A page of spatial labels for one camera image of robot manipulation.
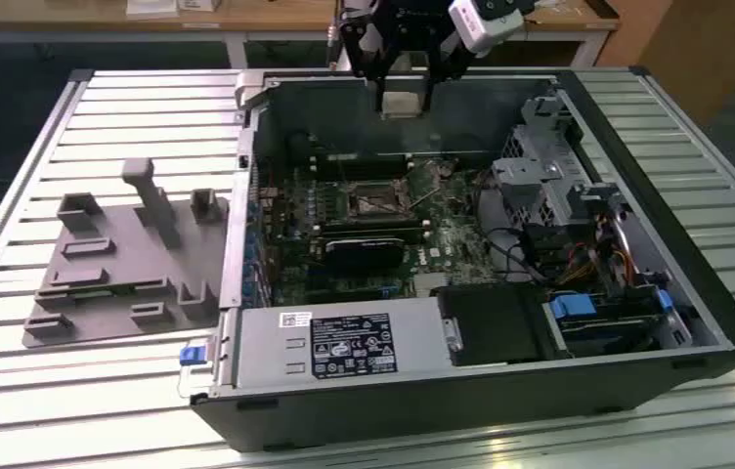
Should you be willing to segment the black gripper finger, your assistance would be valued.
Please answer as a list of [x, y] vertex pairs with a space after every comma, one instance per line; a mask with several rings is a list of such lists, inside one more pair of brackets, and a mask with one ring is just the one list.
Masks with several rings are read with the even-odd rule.
[[436, 85], [460, 79], [473, 60], [474, 53], [467, 49], [458, 32], [452, 32], [440, 43], [428, 45], [423, 113], [430, 112]]
[[400, 54], [399, 26], [366, 15], [344, 19], [339, 31], [351, 71], [374, 84], [374, 110], [382, 112], [386, 78]]

